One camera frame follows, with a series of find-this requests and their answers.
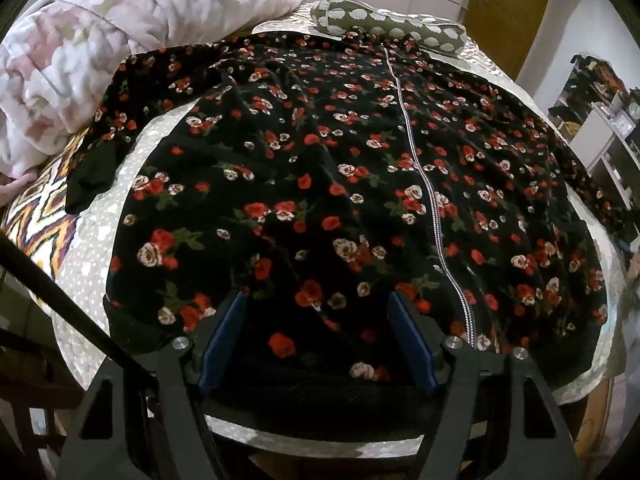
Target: floral print fabric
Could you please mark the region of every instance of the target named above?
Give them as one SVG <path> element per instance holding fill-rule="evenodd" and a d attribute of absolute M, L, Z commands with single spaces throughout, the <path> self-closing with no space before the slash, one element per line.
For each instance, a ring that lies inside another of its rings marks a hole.
<path fill-rule="evenodd" d="M 412 39 L 350 36 L 257 34 L 120 66 L 76 154 L 69 211 L 108 189 L 152 117 L 202 97 L 132 185 L 111 335 L 149 351 L 238 287 L 243 351 L 265 365 L 401 380 L 385 317 L 400 290 L 446 333 L 528 347 L 552 386 L 572 380 L 607 307 L 565 179 L 611 232 L 622 213 L 513 95 Z"/>

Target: metal bolt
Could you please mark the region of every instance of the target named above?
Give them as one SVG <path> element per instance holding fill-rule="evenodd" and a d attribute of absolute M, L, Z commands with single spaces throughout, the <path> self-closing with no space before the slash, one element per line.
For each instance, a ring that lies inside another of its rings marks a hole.
<path fill-rule="evenodd" d="M 185 336 L 180 336 L 171 341 L 171 346 L 176 350 L 184 350 L 189 346 L 189 340 Z"/>
<path fill-rule="evenodd" d="M 449 337 L 447 337 L 444 344 L 447 345 L 447 347 L 451 348 L 452 350 L 457 350 L 462 346 L 462 339 L 454 335 L 450 335 Z"/>
<path fill-rule="evenodd" d="M 513 349 L 513 355 L 515 355 L 516 359 L 520 359 L 524 361 L 524 359 L 529 357 L 529 352 L 527 351 L 526 348 L 523 348 L 521 346 L 516 346 L 516 348 Z"/>

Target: pink floral blanket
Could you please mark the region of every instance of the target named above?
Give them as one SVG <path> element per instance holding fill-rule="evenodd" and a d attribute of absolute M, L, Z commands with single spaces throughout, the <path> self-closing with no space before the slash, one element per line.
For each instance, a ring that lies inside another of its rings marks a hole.
<path fill-rule="evenodd" d="M 302 1 L 37 1 L 0 44 L 0 205 L 89 121 L 124 58 L 212 43 Z"/>

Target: zipper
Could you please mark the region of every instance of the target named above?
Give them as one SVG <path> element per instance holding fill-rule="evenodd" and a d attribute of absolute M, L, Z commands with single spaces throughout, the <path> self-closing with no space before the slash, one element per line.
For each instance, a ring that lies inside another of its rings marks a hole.
<path fill-rule="evenodd" d="M 413 158 L 414 166 L 417 168 L 418 173 L 422 177 L 424 181 L 424 185 L 427 188 L 427 193 L 429 194 L 429 202 L 431 205 L 431 218 L 433 219 L 433 231 L 436 238 L 436 252 L 438 253 L 438 259 L 440 260 L 440 267 L 442 268 L 445 276 L 449 279 L 451 285 L 456 290 L 458 297 L 460 298 L 460 303 L 462 304 L 462 310 L 465 315 L 465 325 L 466 325 L 466 336 L 469 344 L 475 349 L 476 348 L 476 317 L 474 315 L 474 311 L 466 300 L 466 296 L 462 287 L 458 284 L 456 279 L 453 277 L 453 274 L 449 270 L 449 266 L 447 265 L 447 261 L 444 255 L 444 246 L 442 243 L 442 224 L 440 222 L 440 215 L 438 212 L 438 201 L 436 200 L 436 191 L 429 180 L 429 177 L 425 173 L 422 164 L 420 164 L 420 159 L 418 158 L 418 153 L 415 149 L 415 139 L 414 139 L 414 130 L 411 127 L 411 120 L 409 119 L 409 114 L 404 108 L 404 98 L 402 97 L 402 87 L 400 80 L 396 77 L 394 73 L 394 69 L 391 66 L 391 61 L 389 59 L 389 51 L 383 47 L 385 51 L 386 65 L 389 67 L 389 72 L 391 73 L 391 77 L 396 82 L 396 89 L 398 90 L 398 100 L 399 106 L 402 108 L 402 114 L 404 115 L 404 124 L 406 125 L 406 134 L 409 140 L 409 146 L 411 147 L 411 156 Z"/>

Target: gray polka dot pillow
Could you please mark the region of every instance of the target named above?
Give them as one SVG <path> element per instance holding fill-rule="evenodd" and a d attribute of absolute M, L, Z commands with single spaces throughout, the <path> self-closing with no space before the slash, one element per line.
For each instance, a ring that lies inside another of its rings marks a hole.
<path fill-rule="evenodd" d="M 311 7 L 311 19 L 318 32 L 331 36 L 343 36 L 354 28 L 390 38 L 409 34 L 418 44 L 449 57 L 460 54 L 468 38 L 466 28 L 451 20 L 374 9 L 359 0 L 318 0 Z"/>

